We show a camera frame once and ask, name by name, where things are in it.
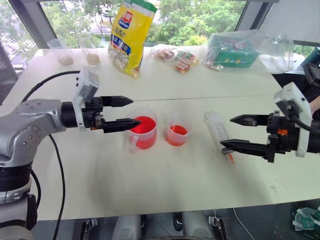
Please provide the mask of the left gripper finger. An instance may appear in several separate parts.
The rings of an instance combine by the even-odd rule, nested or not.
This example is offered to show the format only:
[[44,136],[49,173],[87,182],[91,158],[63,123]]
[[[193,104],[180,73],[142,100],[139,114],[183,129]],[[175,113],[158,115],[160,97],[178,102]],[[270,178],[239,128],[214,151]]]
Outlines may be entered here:
[[125,96],[102,96],[101,100],[104,107],[123,107],[134,102]]
[[103,132],[116,133],[133,129],[141,124],[141,121],[132,118],[122,118],[115,121],[104,121],[102,124]]

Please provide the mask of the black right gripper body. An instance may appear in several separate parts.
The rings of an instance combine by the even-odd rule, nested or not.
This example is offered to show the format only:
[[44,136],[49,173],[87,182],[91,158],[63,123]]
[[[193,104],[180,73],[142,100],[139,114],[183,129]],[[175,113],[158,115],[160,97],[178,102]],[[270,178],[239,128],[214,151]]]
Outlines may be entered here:
[[266,131],[269,136],[267,138],[265,159],[269,163],[274,162],[276,153],[285,154],[297,149],[299,129],[292,120],[287,119],[285,116],[280,116],[278,110],[268,116]]

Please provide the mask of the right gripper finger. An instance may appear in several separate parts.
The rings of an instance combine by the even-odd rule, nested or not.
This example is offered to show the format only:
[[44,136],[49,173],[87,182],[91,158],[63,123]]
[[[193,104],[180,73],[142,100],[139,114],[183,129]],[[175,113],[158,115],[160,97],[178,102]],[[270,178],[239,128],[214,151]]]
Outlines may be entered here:
[[246,155],[265,157],[267,152],[265,144],[252,143],[248,140],[227,139],[220,141],[220,144],[230,150]]
[[263,114],[242,114],[231,118],[229,121],[242,126],[266,126],[268,115]]

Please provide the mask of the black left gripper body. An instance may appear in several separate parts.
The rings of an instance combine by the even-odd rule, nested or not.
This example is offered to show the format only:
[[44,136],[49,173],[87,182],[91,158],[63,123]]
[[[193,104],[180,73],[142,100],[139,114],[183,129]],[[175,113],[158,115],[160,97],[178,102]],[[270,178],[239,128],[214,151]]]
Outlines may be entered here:
[[99,130],[103,128],[103,99],[102,97],[94,97],[90,102],[85,102],[81,109],[84,126],[87,129]]

